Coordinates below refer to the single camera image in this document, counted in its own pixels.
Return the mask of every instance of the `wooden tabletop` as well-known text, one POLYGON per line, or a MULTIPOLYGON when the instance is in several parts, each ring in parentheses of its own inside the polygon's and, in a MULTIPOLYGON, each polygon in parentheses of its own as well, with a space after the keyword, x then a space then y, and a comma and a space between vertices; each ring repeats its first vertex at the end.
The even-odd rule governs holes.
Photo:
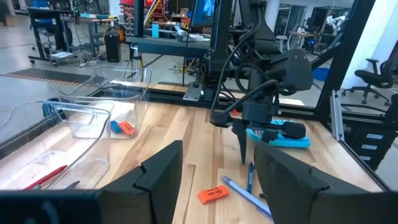
MULTIPOLYGON (((183 90, 177 86, 156 87, 183 90)), ((280 150, 358 187, 381 191, 322 124, 296 121, 305 124, 312 145, 308 149, 280 150)), ((61 144, 62 140, 51 141, 59 131, 65 132, 65 128, 53 127, 39 139, 46 141, 47 148, 51 148, 50 144, 65 145, 61 144)), ((210 111, 203 108, 149 103, 138 135, 131 140, 111 141, 110 168, 96 188, 129 172, 176 139, 183 141, 183 174, 173 223, 272 223, 233 190, 226 198, 213 203, 199 202, 199 191, 221 185, 221 175, 227 175, 244 188, 248 175, 248 166, 240 162, 236 135, 231 128, 214 127, 210 123, 210 111)), ((253 145, 248 142, 247 163, 253 161, 253 145)), ((32 148, 25 145, 0 161, 0 171, 12 169, 13 164, 34 156, 32 148)), ((256 174, 252 192, 256 196, 261 192, 256 174)))
POLYGON ((293 35, 299 35, 299 36, 302 36, 302 37, 313 37, 314 36, 313 34, 303 34, 303 33, 299 33, 299 32, 293 32, 292 34, 293 35))
MULTIPOLYGON (((68 21, 71 18, 76 19, 76 17, 72 17, 72 16, 61 16, 60 18, 61 18, 61 20, 64 20, 64 21, 68 21)), ((82 23, 116 22, 116 21, 118 21, 118 18, 97 19, 97 18, 88 18, 88 17, 78 17, 78 19, 79 19, 79 22, 82 22, 82 23)))

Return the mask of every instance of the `red marker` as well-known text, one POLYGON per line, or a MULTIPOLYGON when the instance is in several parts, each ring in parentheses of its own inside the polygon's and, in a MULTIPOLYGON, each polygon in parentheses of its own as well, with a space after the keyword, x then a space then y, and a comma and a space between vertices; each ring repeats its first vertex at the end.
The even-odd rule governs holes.
POLYGON ((65 168, 67 168, 67 165, 61 166, 57 169, 55 169, 53 172, 45 175, 44 177, 40 178, 39 180, 35 181, 33 184, 30 184, 24 190, 32 190, 36 185, 40 185, 45 183, 46 181, 50 180, 51 178, 55 177, 57 174, 61 173, 65 168))

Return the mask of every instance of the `floor mat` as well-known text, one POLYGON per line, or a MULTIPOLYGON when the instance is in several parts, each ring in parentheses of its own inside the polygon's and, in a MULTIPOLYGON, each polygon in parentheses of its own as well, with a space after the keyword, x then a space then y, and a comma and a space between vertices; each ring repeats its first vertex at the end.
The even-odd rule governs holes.
POLYGON ((56 83, 61 85, 79 85, 87 81, 90 76, 77 75, 65 72, 56 72, 49 70, 41 70, 37 68, 28 68, 21 71, 11 72, 7 75, 1 75, 11 78, 23 78, 28 80, 35 80, 48 83, 56 83))

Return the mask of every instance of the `stool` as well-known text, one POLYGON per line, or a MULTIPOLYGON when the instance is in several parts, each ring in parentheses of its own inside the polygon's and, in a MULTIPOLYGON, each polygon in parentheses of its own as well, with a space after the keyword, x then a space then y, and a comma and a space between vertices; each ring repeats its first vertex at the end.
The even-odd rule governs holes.
POLYGON ((284 35, 278 35, 278 36, 276 36, 276 39, 279 40, 279 50, 281 52, 283 52, 284 51, 284 40, 287 40, 287 37, 284 35))

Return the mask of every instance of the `black monitor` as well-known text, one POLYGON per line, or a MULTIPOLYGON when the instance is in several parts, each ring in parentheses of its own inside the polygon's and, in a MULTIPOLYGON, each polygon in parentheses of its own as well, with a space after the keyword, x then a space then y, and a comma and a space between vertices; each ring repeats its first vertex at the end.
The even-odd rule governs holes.
POLYGON ((195 0, 191 27, 209 27, 213 25, 215 0, 195 0))

